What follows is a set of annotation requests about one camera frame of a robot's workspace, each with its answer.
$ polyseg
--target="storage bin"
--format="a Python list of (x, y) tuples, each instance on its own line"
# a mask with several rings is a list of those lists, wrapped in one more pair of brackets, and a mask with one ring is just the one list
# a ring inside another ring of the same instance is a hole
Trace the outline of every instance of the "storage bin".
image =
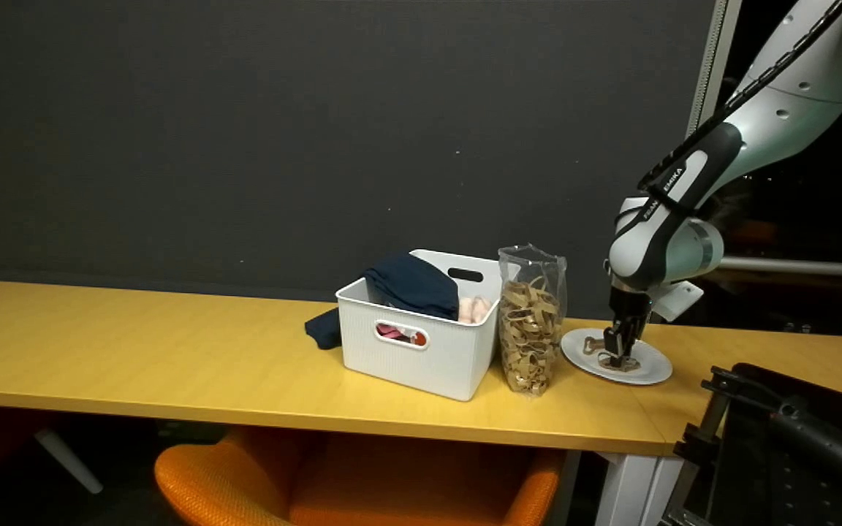
[(499, 264), (448, 251), (415, 248), (455, 282), (460, 299), (489, 304), (480, 321), (451, 321), (376, 304), (365, 279), (336, 291), (341, 367), (422, 391), (470, 400), (495, 358)]

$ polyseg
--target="dark cloth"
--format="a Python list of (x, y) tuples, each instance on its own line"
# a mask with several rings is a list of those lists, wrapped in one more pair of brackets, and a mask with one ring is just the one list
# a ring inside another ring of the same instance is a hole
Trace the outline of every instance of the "dark cloth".
[(308, 320), (303, 334), (311, 334), (311, 340), (325, 352), (338, 349), (338, 310)]
[(381, 261), (365, 270), (365, 283), (376, 301), (398, 310), (455, 320), (455, 282), (422, 257), (394, 256)]

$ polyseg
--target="jar of nuts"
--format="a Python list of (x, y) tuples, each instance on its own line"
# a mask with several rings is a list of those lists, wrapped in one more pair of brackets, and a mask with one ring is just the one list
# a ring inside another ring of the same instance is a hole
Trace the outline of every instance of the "jar of nuts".
[(499, 359), (511, 391), (543, 394), (555, 378), (567, 314), (567, 261), (539, 247), (499, 248)]

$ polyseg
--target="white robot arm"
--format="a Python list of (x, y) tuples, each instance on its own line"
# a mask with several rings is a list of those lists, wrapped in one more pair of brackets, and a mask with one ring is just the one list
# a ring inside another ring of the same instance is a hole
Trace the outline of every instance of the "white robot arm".
[(631, 193), (607, 248), (610, 367), (625, 367), (651, 294), (717, 270), (724, 247), (695, 212), (735, 180), (797, 155), (842, 114), (842, 0), (797, 0), (727, 107)]

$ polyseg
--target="yellow table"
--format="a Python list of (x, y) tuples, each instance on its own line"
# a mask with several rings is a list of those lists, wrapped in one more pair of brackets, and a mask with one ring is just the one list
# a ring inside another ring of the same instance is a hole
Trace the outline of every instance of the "yellow table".
[(492, 368), (460, 403), (341, 368), (303, 334), (327, 308), (0, 282), (0, 406), (596, 450), (657, 470), (701, 418), (710, 367), (755, 364), (842, 391), (842, 337), (648, 326), (647, 343), (676, 367), (663, 387), (561, 364), (553, 390), (526, 399)]

